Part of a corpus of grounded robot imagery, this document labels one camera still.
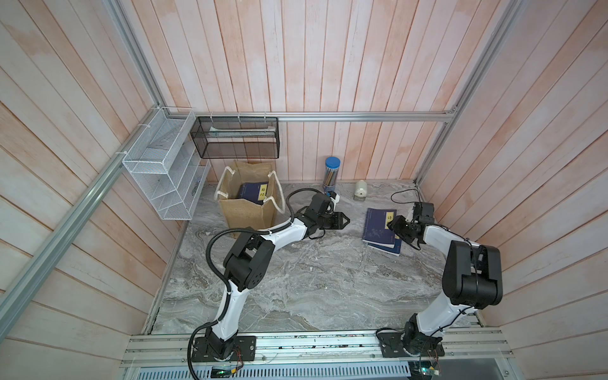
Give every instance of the white wire basket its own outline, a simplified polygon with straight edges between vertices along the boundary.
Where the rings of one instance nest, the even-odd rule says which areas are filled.
[[[163,107],[156,111],[122,161],[130,173],[169,174],[196,119],[190,108],[188,116],[167,116],[170,110],[183,109]]]
[[[194,113],[174,118],[159,109],[123,163],[162,219],[191,220],[209,172],[194,142],[184,140]]]

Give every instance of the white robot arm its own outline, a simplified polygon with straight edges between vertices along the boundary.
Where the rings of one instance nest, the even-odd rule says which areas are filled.
[[[389,229],[412,245],[428,244],[446,256],[441,285],[443,291],[423,312],[414,314],[406,323],[403,347],[410,355],[420,355],[424,349],[434,350],[446,329],[467,313],[502,299],[500,252],[484,246],[435,224],[432,203],[414,203],[412,221],[397,216],[388,223]]]
[[[247,295],[261,282],[277,249],[310,237],[318,230],[324,234],[327,229],[343,229],[350,222],[343,213],[334,212],[338,200],[335,193],[331,196],[316,193],[308,207],[272,230],[239,231],[240,236],[224,259],[225,273],[221,275],[212,268],[230,290],[228,287],[224,290],[216,319],[207,324],[207,356],[225,360],[232,354]],[[426,310],[414,314],[406,323],[402,342],[412,356],[420,355],[425,348],[436,348],[446,329],[464,314],[496,305],[502,298],[498,249],[470,242],[435,224],[433,212],[432,204],[416,202],[411,222],[397,216],[387,225],[407,244],[412,245],[417,239],[419,244],[429,244],[446,256],[443,292]]]

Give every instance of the book cover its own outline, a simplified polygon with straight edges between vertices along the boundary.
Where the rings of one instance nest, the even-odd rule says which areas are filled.
[[[245,182],[238,189],[237,199],[246,199],[255,204],[264,204],[268,182]]]
[[[369,248],[381,250],[382,252],[384,252],[386,254],[391,254],[391,255],[397,256],[397,257],[401,254],[401,239],[399,239],[399,237],[397,235],[395,235],[395,246],[392,248],[383,247],[383,246],[379,246],[377,244],[371,244],[371,243],[367,243],[367,246]]]
[[[395,246],[395,233],[386,224],[393,220],[396,214],[397,210],[367,209],[363,241],[393,248]]]

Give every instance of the aluminum rail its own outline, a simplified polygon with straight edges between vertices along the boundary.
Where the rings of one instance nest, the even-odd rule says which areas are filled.
[[[257,337],[255,360],[248,364],[293,364],[394,361],[383,358],[375,330],[250,333]],[[121,367],[173,367],[183,365],[189,334],[133,336]],[[443,338],[441,360],[512,358],[498,328],[451,328]],[[419,358],[400,358],[418,361]]]
[[[103,0],[103,3],[108,10],[110,18],[114,21],[118,33],[125,42],[126,48],[129,50],[135,65],[137,65],[137,68],[142,75],[143,82],[148,88],[148,93],[154,100],[155,105],[165,106],[167,102],[165,102],[162,97],[158,83],[156,83],[152,70],[148,65],[148,61],[145,59],[142,49],[137,42],[137,37],[133,32],[133,28],[129,23],[129,18],[126,16],[120,0]]]
[[[156,109],[149,110],[142,124],[147,123],[154,112]],[[133,145],[145,128],[145,125],[139,125],[131,134],[6,290],[0,303],[0,343],[112,188],[124,169],[122,152]]]
[[[161,309],[162,299],[165,295],[165,291],[167,290],[167,285],[169,284],[169,279],[171,279],[171,273],[173,272],[175,260],[177,260],[179,254],[179,248],[182,246],[184,235],[186,234],[186,229],[188,229],[189,224],[190,221],[186,220],[182,224],[182,227],[179,229],[179,235],[175,240],[175,245],[173,246],[171,257],[169,258],[169,262],[165,266],[165,270],[162,273],[161,286],[156,292],[156,295],[154,296],[154,300],[152,301],[152,307],[150,308],[150,312],[148,313],[148,317],[146,318],[146,323],[143,325],[142,335],[150,335],[152,333],[152,329],[154,328],[154,323],[156,321],[156,316],[158,316],[158,312]]]
[[[203,117],[276,117],[279,122],[450,122],[451,111],[412,112],[195,112]]]
[[[511,0],[511,2],[507,5],[507,8],[500,19],[496,30],[492,33],[492,37],[488,41],[488,44],[486,45],[479,61],[475,65],[471,77],[466,83],[465,89],[456,101],[454,117],[441,129],[439,135],[435,139],[435,142],[431,146],[429,153],[426,155],[426,158],[420,166],[420,171],[418,172],[416,179],[414,179],[416,185],[422,183],[424,177],[428,174],[430,166],[439,155],[441,147],[443,147],[444,143],[447,141],[447,138],[454,129],[454,125],[456,125],[463,110],[466,109],[467,104],[473,98],[475,91],[477,88],[479,88],[494,60],[496,60],[496,57],[498,56],[502,46],[505,44],[508,35],[515,28],[517,19],[528,7],[529,2],[530,0]]]

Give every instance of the brown paper bag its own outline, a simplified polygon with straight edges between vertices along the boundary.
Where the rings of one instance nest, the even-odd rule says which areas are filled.
[[[266,199],[259,205],[246,199],[234,199],[244,182],[266,182]],[[215,190],[228,228],[251,227],[256,230],[273,226],[276,211],[285,212],[283,189],[270,164],[247,164],[235,161],[227,166]]]

